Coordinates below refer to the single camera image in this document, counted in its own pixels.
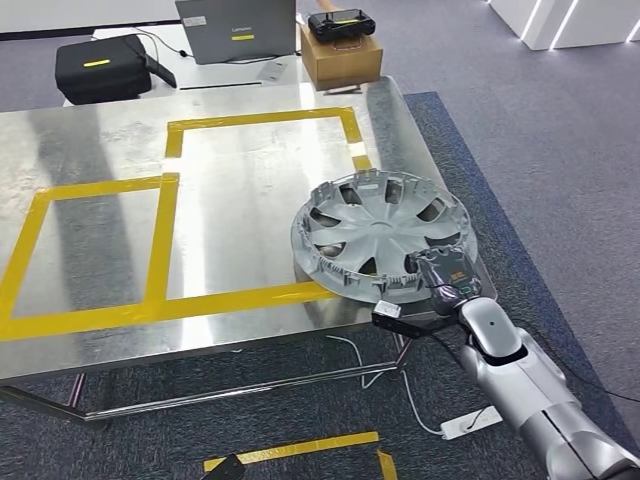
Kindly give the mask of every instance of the metal table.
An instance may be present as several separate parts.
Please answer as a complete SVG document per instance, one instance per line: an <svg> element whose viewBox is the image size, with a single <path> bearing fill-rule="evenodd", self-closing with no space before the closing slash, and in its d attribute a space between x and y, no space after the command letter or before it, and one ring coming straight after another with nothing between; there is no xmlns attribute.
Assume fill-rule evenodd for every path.
<svg viewBox="0 0 640 480"><path fill-rule="evenodd" d="M371 306L334 297L294 267L295 212L312 188L354 167L444 186L390 78L340 94L244 87L6 113L0 140L0 398L95 428L402 368L411 343L374 365L77 409L88 371L363 328ZM478 262L485 293L494 297ZM411 309L435 318L426 302ZM10 386L63 373L78 374L69 405Z"/></svg>

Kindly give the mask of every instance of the white power strip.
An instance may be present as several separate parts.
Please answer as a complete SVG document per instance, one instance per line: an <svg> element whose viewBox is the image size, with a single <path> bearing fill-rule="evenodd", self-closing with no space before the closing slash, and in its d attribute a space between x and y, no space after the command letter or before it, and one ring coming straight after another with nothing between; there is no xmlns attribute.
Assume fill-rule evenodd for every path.
<svg viewBox="0 0 640 480"><path fill-rule="evenodd" d="M487 407L484 411L476 410L472 413L445 422L440 425L440 429L442 430L442 433L444 434L442 435L442 438L445 440L453 440L454 438L462 437L467 433L475 432L485 427L500 423L501 421L502 417L500 416L495 407L491 405L491 407Z"/></svg>

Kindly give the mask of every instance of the reflective table surface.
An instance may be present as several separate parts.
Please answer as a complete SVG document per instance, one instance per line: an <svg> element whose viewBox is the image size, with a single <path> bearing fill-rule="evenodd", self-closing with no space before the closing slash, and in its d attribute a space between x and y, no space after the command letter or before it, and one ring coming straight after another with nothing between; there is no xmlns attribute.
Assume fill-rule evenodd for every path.
<svg viewBox="0 0 640 480"><path fill-rule="evenodd" d="M347 143L339 119L189 130L180 158L171 159L165 158L167 125L328 107L353 109L373 167L444 186L390 78L341 94L315 92L311 84L241 87L0 114L0 271L9 264L38 189L179 172L173 242L168 247L168 300L306 281L294 266L291 221L312 189L354 171L354 145ZM143 301L158 208L158 189L51 202L11 321ZM479 266L485 294L495 296ZM331 298L5 339L0 342L0 383L215 353L370 322L369 305Z"/></svg>

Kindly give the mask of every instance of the laptop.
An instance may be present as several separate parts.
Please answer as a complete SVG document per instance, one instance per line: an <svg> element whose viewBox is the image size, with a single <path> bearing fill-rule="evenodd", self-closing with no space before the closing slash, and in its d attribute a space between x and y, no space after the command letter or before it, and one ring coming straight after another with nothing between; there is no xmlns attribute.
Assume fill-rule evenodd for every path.
<svg viewBox="0 0 640 480"><path fill-rule="evenodd" d="M291 55L296 0L176 0L195 63Z"/></svg>

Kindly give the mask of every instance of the cardboard box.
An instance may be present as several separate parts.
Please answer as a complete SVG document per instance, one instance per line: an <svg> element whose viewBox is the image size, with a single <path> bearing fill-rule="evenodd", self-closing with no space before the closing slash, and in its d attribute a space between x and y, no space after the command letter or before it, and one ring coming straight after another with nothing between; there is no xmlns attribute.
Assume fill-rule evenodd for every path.
<svg viewBox="0 0 640 480"><path fill-rule="evenodd" d="M316 90L380 79L382 47L371 35L323 45L306 25L300 27L302 61Z"/></svg>

